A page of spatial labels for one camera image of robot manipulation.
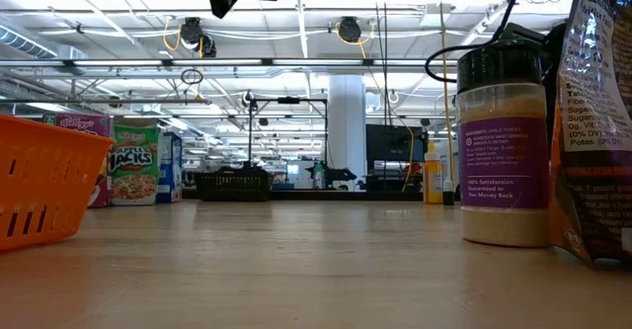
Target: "black wire basket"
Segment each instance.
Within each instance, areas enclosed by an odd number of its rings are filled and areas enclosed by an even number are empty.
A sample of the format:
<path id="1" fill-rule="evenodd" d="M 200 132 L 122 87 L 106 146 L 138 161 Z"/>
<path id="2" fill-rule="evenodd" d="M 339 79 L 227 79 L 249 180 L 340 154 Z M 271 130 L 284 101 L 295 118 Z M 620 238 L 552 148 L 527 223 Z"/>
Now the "black wire basket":
<path id="1" fill-rule="evenodd" d="M 196 174 L 197 196 L 205 202 L 264 202 L 270 198 L 273 175 L 255 168 L 222 167 Z"/>

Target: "shaker jar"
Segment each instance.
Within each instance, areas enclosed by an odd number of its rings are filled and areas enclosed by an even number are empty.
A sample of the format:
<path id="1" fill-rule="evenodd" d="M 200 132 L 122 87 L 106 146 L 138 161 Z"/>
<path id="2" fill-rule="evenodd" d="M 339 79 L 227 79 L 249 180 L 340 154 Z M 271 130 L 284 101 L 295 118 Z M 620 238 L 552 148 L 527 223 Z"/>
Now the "shaker jar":
<path id="1" fill-rule="evenodd" d="M 462 235 L 547 246 L 546 100 L 537 50 L 503 41 L 458 61 Z"/>

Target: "orange plastic basket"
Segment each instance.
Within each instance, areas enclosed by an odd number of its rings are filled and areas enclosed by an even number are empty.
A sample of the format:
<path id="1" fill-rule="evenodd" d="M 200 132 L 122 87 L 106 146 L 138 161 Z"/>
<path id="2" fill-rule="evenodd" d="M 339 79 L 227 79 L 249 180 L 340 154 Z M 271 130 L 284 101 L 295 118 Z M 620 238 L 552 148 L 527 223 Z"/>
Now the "orange plastic basket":
<path id="1" fill-rule="evenodd" d="M 0 251 L 74 235 L 113 142 L 0 116 Z"/>

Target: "table surface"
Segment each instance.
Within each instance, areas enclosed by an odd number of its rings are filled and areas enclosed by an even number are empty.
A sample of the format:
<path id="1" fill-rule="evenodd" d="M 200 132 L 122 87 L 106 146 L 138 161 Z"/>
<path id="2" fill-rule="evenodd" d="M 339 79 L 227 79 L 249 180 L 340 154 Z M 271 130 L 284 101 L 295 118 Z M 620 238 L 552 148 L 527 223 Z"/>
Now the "table surface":
<path id="1" fill-rule="evenodd" d="M 461 239 L 419 203 L 90 210 L 0 255 L 2 328 L 630 328 L 632 279 Z"/>

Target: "pillar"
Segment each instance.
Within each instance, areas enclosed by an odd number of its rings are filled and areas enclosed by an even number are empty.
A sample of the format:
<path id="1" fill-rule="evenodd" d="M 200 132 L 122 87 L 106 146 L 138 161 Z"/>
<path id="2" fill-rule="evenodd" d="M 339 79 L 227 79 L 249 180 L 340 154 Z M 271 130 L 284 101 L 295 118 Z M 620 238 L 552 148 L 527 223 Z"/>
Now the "pillar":
<path id="1" fill-rule="evenodd" d="M 366 88 L 361 75 L 329 77 L 329 167 L 348 168 L 357 176 L 345 184 L 350 191 L 366 175 Z"/>

